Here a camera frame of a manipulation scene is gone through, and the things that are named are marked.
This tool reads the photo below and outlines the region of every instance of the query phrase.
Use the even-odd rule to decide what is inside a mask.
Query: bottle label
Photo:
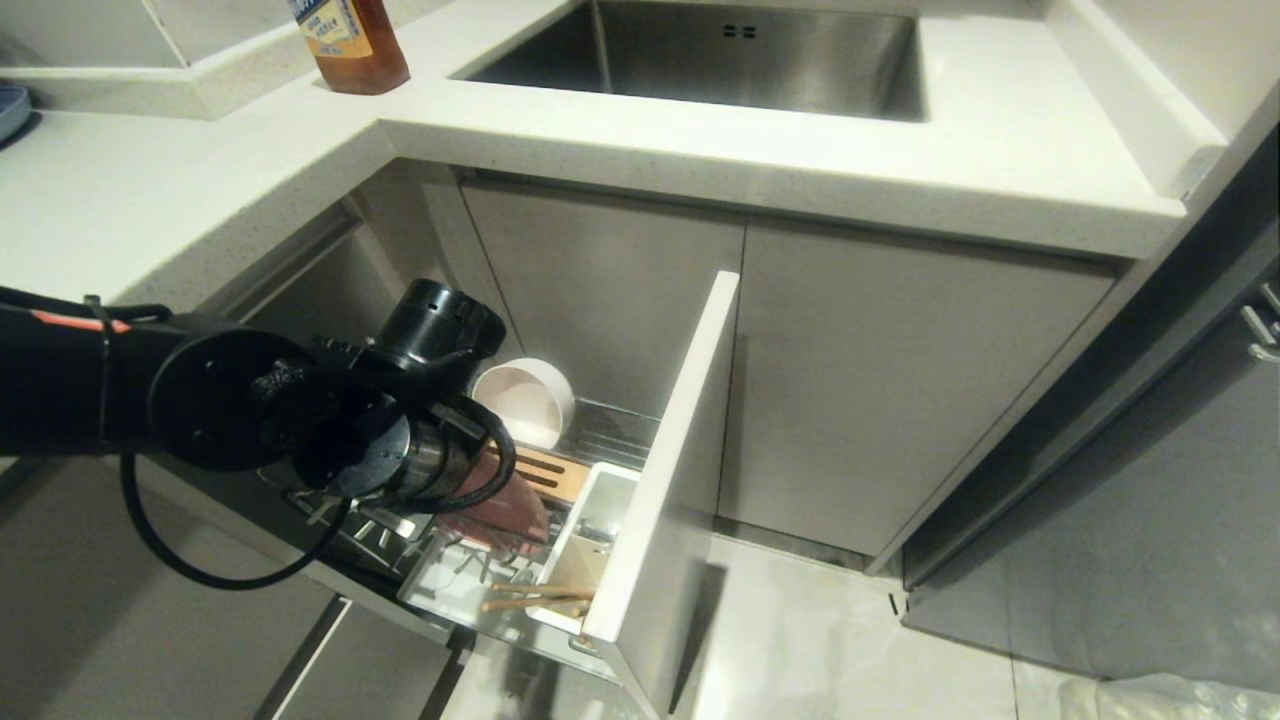
[[[289,8],[316,58],[367,58],[374,54],[351,0],[289,0]]]

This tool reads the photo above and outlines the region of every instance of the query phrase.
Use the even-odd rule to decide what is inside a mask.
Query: white bowl
[[[550,450],[573,421],[573,388],[545,360],[521,357],[476,378],[471,398],[502,418],[512,439]]]

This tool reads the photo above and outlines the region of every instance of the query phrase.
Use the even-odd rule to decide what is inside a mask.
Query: white countertop
[[[920,12],[927,123],[449,79],[567,6],[457,0],[379,97],[311,73],[215,122],[45,113],[0,151],[0,284],[189,309],[397,156],[1132,259],[1183,217],[1021,3]]]

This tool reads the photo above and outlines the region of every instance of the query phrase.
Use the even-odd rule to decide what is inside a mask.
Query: robotic arm
[[[211,587],[265,587],[315,559],[352,501],[453,512],[507,484],[515,443],[497,415],[465,395],[504,337],[486,306],[425,279],[369,345],[317,338],[307,350],[216,316],[0,288],[0,456],[119,454],[131,519],[165,564]],[[490,439],[497,471],[461,492]],[[344,502],[294,564],[251,580],[216,578],[151,529],[138,502],[140,452],[223,471],[288,456],[310,488]]]

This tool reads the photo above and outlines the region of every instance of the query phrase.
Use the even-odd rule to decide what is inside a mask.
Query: gray cabinet door
[[[753,219],[719,514],[878,555],[1112,282],[1083,261]]]
[[[745,219],[508,183],[463,195],[525,352],[577,396],[662,415],[707,279],[741,268]]]

